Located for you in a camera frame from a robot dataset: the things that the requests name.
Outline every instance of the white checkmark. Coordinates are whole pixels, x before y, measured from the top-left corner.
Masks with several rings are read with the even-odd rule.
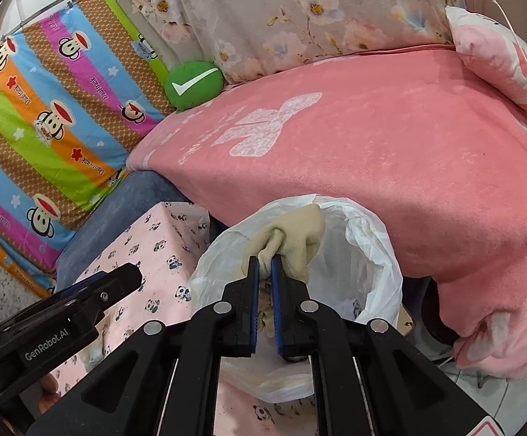
[[[207,72],[203,72],[201,75],[197,75],[195,78],[190,79],[188,82],[185,82],[183,85],[176,84],[172,82],[173,88],[177,92],[179,96],[181,96],[184,92],[190,89],[193,85],[195,85],[199,80],[203,80],[207,75],[212,74],[213,72],[218,71],[218,68],[212,68],[208,70]]]

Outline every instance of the blue fabric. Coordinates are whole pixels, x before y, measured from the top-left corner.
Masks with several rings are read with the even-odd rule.
[[[72,285],[85,268],[128,226],[160,202],[188,202],[177,187],[151,171],[126,177],[93,212],[57,261],[57,291]],[[211,238],[223,227],[211,221]]]

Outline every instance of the floral fabric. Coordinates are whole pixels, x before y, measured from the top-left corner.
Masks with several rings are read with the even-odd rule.
[[[464,0],[132,0],[172,49],[169,69],[213,60],[230,83],[360,51],[451,43]]]

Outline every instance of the metal screw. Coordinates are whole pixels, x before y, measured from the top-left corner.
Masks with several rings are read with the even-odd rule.
[[[306,300],[300,304],[300,308],[306,313],[314,313],[318,311],[318,304],[314,300]]]
[[[162,330],[162,324],[161,322],[148,322],[144,325],[142,330],[149,336],[152,336],[153,334],[159,334]]]
[[[218,314],[229,313],[233,307],[228,302],[218,302],[213,305],[213,311]]]
[[[370,329],[374,332],[387,332],[389,330],[389,323],[381,319],[372,320],[370,322]]]

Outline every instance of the white tile floor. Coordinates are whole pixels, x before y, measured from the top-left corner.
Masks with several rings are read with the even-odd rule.
[[[443,358],[440,345],[417,322],[410,336],[412,343],[429,358]],[[475,368],[457,369],[455,363],[441,367],[443,372],[502,426],[506,436],[515,436],[527,421],[527,378],[523,380],[490,377]]]

